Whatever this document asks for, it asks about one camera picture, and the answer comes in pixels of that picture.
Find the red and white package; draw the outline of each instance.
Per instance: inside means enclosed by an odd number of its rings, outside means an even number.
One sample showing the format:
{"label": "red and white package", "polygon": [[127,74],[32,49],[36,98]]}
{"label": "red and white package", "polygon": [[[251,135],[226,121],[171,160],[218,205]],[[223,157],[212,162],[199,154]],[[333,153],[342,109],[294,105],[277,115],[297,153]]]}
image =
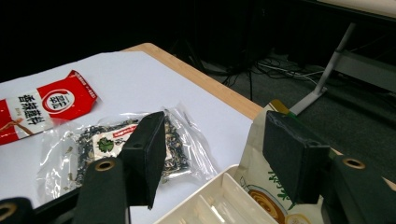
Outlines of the red and white package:
{"label": "red and white package", "polygon": [[51,128],[52,119],[71,120],[91,111],[96,93],[75,70],[62,80],[0,101],[0,145]]}

